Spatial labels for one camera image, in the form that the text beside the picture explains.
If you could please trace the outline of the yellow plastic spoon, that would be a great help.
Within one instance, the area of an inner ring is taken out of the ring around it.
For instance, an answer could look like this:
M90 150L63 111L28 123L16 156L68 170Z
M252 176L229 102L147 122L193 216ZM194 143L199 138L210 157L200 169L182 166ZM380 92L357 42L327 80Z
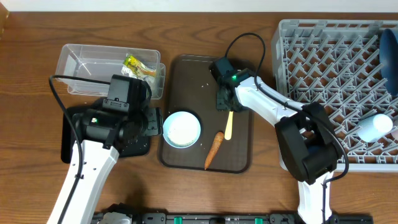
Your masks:
M224 131L224 138L229 141L232 137L232 131L233 131L233 111L230 111L228 114L228 120L226 123L226 128Z

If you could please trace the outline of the light blue rice bowl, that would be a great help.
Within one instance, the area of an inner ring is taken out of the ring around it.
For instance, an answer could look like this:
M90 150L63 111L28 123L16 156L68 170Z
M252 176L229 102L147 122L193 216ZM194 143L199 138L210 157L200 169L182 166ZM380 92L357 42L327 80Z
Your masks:
M184 149L197 142L201 125L192 113L178 111L164 121L163 130L163 138L167 144L177 149Z

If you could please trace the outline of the orange carrot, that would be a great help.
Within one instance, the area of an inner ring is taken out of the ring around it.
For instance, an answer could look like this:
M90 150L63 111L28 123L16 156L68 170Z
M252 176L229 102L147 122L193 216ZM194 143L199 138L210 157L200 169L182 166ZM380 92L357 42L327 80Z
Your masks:
M205 165L204 165L204 169L207 170L207 168L209 168L212 160L214 159L214 157L216 156L216 153L218 152L218 149L221 146L221 143L223 142L224 139L224 133L223 132L218 132L216 133L214 140L212 142L212 145L210 147L210 151L206 157L205 160Z

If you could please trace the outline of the yellow green snack wrapper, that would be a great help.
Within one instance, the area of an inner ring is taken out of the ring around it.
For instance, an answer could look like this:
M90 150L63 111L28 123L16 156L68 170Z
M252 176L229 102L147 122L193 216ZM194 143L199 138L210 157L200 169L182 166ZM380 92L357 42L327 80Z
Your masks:
M135 58L133 55L127 55L124 62L124 70L125 68L130 69L130 71L138 77L143 76L156 76L156 69L152 69L144 65L140 60Z

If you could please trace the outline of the light blue plastic cup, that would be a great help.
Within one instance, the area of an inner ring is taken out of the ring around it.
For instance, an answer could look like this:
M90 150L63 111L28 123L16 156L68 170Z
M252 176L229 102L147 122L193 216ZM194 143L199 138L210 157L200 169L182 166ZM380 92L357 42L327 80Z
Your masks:
M360 121L358 126L357 134L360 139L365 142L376 142L392 130L393 122L385 114L376 114Z

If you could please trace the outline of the dark blue plate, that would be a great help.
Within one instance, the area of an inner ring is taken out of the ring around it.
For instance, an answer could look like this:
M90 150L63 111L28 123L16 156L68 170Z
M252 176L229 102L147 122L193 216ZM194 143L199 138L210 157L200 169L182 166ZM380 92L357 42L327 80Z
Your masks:
M397 96L397 29L385 29L379 44L379 61L383 64L381 75L387 79L386 90Z

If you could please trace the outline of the white tissue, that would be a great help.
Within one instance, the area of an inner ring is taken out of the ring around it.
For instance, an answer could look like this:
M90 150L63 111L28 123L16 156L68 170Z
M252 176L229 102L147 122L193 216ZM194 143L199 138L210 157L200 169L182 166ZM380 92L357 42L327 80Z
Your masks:
M126 66L123 66L123 68L121 69L121 73L125 76L145 81L150 85L151 88L155 85L155 77L152 77L150 75L136 75L130 68L127 68Z

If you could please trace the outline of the pink plastic cup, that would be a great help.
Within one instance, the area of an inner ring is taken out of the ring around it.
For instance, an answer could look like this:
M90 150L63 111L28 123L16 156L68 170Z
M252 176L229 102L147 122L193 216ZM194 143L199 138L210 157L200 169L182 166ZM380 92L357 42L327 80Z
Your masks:
M398 140L398 127L395 127L391 135L394 139Z

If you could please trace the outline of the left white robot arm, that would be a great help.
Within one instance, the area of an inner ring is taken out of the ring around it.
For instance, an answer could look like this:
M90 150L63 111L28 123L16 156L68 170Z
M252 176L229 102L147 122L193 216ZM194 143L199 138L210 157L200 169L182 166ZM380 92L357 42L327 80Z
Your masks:
M104 183L119 157L147 154L150 139L163 133L159 107L149 106L152 91L143 80L113 75L108 95L92 107L67 109L49 83L63 111L62 161L69 170L49 223L89 223Z

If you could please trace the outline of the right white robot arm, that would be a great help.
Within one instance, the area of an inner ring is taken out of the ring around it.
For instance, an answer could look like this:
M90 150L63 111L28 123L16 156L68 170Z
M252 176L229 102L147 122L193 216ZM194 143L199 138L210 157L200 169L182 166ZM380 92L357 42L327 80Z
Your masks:
M212 68L216 80L218 110L250 109L275 128L280 160L298 182L298 215L304 223L326 223L332 216L330 183L343 149L319 103L292 101L266 85L245 68Z

